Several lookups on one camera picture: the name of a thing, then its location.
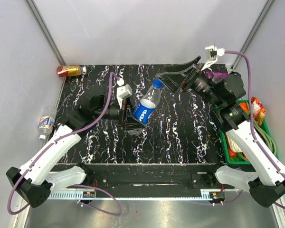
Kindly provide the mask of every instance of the black tabletop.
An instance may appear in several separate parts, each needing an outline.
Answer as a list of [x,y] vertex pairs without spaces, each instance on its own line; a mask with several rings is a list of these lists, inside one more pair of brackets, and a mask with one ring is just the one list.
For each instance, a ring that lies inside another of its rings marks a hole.
[[[55,128],[93,85],[108,87],[111,71],[133,90],[136,104],[164,65],[86,65],[87,73],[66,79],[59,101]],[[112,99],[116,98],[116,79]],[[147,129],[130,136],[117,121],[101,120],[59,163],[217,163],[224,161],[218,129],[209,117],[209,105],[188,91],[162,90],[161,101]]]

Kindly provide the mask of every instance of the orange object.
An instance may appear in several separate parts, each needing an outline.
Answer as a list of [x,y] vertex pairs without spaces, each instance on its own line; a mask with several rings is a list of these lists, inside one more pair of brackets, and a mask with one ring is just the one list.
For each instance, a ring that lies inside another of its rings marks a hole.
[[241,106],[241,108],[242,108],[246,113],[249,112],[248,106],[247,106],[246,102],[241,102],[241,103],[239,103],[239,106]]
[[237,153],[234,153],[230,148],[228,148],[229,157],[236,157]]

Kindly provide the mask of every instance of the white plastic mount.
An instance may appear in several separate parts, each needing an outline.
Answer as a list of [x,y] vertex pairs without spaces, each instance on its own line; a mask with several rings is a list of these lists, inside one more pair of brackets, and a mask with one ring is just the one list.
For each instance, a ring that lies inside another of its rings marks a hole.
[[51,193],[65,189],[74,184],[81,184],[86,178],[86,173],[79,166],[61,172],[48,174],[45,180],[52,183]]
[[123,86],[124,85],[124,80],[122,78],[119,78],[119,80],[117,81],[117,84],[119,86]]
[[254,181],[258,178],[256,172],[244,172],[241,170],[235,170],[226,165],[220,167],[216,172],[215,176],[221,184],[228,184],[238,189],[242,189],[249,192],[249,182]]
[[116,96],[120,108],[122,108],[123,100],[130,97],[131,95],[132,95],[132,88],[128,84],[117,88]]

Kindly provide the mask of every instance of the green plastic crate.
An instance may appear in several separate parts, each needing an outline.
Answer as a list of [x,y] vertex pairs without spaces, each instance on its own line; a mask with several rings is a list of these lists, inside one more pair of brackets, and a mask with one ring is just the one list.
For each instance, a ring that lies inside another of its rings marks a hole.
[[[248,102],[248,100],[238,100],[237,101],[237,103],[242,103],[242,102]],[[261,128],[270,136],[270,133],[269,133],[265,119],[263,120]],[[220,135],[221,140],[222,140],[223,151],[224,151],[224,155],[225,155],[225,159],[226,159],[227,164],[230,164],[230,165],[250,165],[251,164],[248,161],[242,160],[239,156],[237,156],[239,161],[231,161],[230,157],[229,157],[229,153],[228,153],[228,147],[227,147],[225,134],[221,130],[219,130],[219,135]]]

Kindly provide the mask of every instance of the plastic bottle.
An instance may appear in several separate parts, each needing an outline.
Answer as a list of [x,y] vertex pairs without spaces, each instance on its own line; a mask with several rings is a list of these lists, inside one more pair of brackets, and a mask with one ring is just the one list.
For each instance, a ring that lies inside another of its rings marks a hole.
[[46,107],[43,110],[38,126],[38,131],[40,133],[39,139],[45,140],[47,135],[52,133],[56,114],[57,109],[54,107]]
[[135,111],[132,113],[133,116],[141,121],[143,124],[148,123],[148,118],[150,114],[154,111],[155,107],[159,104],[161,100],[161,88],[162,82],[159,79],[153,81],[152,86],[148,90],[147,94],[142,97],[139,105],[136,107]]

